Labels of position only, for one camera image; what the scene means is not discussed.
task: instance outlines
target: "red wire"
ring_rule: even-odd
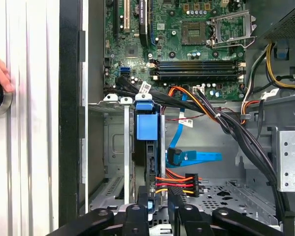
[[[168,186],[176,186],[176,187],[192,187],[193,184],[175,184],[175,183],[156,183],[156,186],[163,186],[163,185],[168,185]]]

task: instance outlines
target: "wire bundle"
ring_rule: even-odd
[[[107,92],[115,92],[118,95],[126,95],[130,97],[135,97],[138,93],[138,89],[129,83],[122,76],[116,79],[116,85],[122,88],[107,89]],[[153,100],[165,107],[175,107],[175,108],[185,108],[189,110],[193,110],[196,112],[200,112],[202,114],[208,115],[210,119],[218,123],[222,130],[233,136],[235,140],[237,140],[240,148],[243,150],[245,155],[249,158],[249,160],[265,175],[268,179],[268,185],[271,186],[272,192],[275,199],[276,205],[276,216],[279,221],[283,220],[286,211],[290,210],[289,201],[286,193],[277,191],[277,177],[276,172],[272,166],[271,161],[267,157],[261,145],[258,143],[256,138],[238,121],[236,121],[231,116],[226,113],[214,109],[211,103],[207,100],[207,98],[201,92],[197,95],[191,94],[188,90],[181,87],[173,87],[170,92],[174,92],[175,90],[181,91],[188,95],[192,101],[180,101],[171,96],[163,94],[159,91],[151,89],[149,93],[153,96]],[[157,178],[157,183],[162,183],[163,185],[166,183],[170,184],[190,184],[186,179],[162,179]]]
[[[183,189],[184,193],[194,194],[194,192],[192,191],[194,189],[193,177],[185,178],[183,176],[176,174],[175,172],[173,172],[169,169],[166,169],[166,174],[169,178],[156,177],[155,186],[157,188],[156,188],[155,193],[167,191],[168,189],[165,187],[174,186],[174,187],[181,187]]]

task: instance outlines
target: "blue plastic latch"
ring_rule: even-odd
[[[138,111],[152,111],[154,104],[152,102],[137,102],[136,109]]]
[[[136,137],[138,140],[158,139],[158,115],[137,115],[136,116]]]

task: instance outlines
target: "pci slot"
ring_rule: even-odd
[[[236,61],[155,61],[150,75],[159,81],[235,81],[245,71]]]
[[[130,32],[131,0],[124,0],[124,32]]]

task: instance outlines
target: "white label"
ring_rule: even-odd
[[[261,100],[266,100],[268,97],[273,97],[277,94],[279,88],[272,89],[270,92],[267,92],[265,95],[261,97]]]
[[[165,24],[157,24],[157,30],[165,30]]]
[[[148,84],[146,81],[144,81],[141,85],[141,88],[139,89],[138,93],[148,93],[151,89],[151,85]]]
[[[185,113],[184,112],[180,112],[179,113],[179,124],[185,125],[187,127],[193,128],[193,120],[191,119],[184,119],[185,118]]]

